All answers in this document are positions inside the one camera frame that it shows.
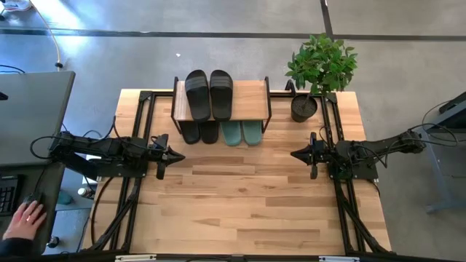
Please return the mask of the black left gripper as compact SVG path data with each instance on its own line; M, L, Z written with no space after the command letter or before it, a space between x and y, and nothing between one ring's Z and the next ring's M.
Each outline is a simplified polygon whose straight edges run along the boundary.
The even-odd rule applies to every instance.
M151 160L157 163L157 179L163 179L165 177L167 163L175 164L185 159L183 154L178 153L171 148L167 149L168 138L168 134L151 136L152 144L149 146L149 148L151 150Z

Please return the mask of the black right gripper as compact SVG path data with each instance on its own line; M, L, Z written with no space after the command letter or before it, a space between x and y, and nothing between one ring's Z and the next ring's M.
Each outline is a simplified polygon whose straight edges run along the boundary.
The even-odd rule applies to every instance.
M327 151L327 145L324 140L317 139L317 133L312 132L310 135L310 144L303 149L292 151L291 155L294 158L304 162L305 164L312 165L311 179L316 179L318 175L318 163L325 162L325 154Z

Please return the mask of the person's forearm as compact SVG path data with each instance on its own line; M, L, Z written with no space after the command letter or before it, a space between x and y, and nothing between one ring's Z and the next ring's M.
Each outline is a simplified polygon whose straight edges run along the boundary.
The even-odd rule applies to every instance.
M0 241L0 258L27 256L31 254L33 241L24 238L9 238Z

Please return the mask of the green potted plant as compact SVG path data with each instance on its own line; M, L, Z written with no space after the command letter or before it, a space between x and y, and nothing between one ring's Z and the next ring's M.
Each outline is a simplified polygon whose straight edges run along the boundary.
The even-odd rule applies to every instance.
M326 97L342 92L350 84L358 68L358 53L343 40L333 40L326 34L311 35L287 63L286 76L294 81L297 90L308 89L305 95L295 95L291 102L291 117L305 122L317 111L314 95Z

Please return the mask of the dark grey desk surface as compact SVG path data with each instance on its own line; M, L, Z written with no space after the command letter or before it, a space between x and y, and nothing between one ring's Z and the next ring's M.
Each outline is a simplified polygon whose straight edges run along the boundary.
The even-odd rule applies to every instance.
M19 178L17 202L12 211L16 211L22 201L35 191L40 194L40 204L44 205L43 212L47 214L40 225L33 240L32 255L41 255L52 235L55 221L55 206L58 200L60 185L65 167L60 163L37 166L0 167L0 176L16 175Z

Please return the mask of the black computer mouse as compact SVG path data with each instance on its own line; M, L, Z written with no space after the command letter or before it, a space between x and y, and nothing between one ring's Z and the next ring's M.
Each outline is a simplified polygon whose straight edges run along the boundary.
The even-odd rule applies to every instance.
M42 210L41 212L38 214L38 218L46 212L46 206L45 206L45 203L43 201L43 198L44 198L44 195L43 193L40 193L40 192L36 192L36 193L31 193L29 195L27 195L24 200L23 200L23 203L25 204L25 208L28 209L29 205L32 203L32 202L37 202L37 207L39 205L42 205Z

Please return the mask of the light grey desk surface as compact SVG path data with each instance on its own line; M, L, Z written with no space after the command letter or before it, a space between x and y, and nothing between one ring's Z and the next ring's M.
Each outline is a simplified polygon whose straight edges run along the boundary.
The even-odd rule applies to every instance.
M0 74L0 167L44 164L48 136L60 132L73 71Z

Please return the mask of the grey metal stand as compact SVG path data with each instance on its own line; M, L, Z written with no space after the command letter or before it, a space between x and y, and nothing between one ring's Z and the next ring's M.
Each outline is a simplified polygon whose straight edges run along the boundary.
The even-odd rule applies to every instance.
M466 92L434 108L438 115L422 122L422 134L440 200L426 211L466 210Z

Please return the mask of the person's hand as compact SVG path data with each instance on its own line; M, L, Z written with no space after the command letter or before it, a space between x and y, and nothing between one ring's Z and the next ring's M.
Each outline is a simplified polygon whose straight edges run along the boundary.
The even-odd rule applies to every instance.
M42 211L43 208L44 205L39 204L36 200L30 204L22 203L12 216L2 239L33 240L40 225L47 217L47 214Z

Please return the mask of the black keyboard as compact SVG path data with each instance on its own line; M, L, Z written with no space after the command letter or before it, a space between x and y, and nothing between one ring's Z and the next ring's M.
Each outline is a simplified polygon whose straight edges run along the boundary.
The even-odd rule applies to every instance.
M13 214L20 193L20 177L18 175L0 176L0 216Z

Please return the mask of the white sneaker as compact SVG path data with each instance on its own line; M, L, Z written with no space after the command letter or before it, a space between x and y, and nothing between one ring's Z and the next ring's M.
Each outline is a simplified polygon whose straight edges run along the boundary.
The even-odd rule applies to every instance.
M0 0L6 11L26 11L32 7L30 0Z

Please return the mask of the wooden shelf with black frame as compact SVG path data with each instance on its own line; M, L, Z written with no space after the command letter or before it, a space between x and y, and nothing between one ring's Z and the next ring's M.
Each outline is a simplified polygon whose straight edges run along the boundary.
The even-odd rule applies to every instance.
M178 132L179 122L193 122L186 96L185 81L176 76L172 89L171 119ZM234 81L232 92L232 115L230 121L261 121L261 133L265 133L272 118L271 91L269 77L264 80Z

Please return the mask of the white mounting bracket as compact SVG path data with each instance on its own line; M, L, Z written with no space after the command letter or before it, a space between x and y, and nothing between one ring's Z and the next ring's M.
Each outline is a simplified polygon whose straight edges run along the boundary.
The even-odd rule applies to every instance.
M318 257L319 262L360 262L358 257L322 255Z
M152 262L156 260L157 260L156 255L139 254L139 255L118 255L115 257L114 262Z

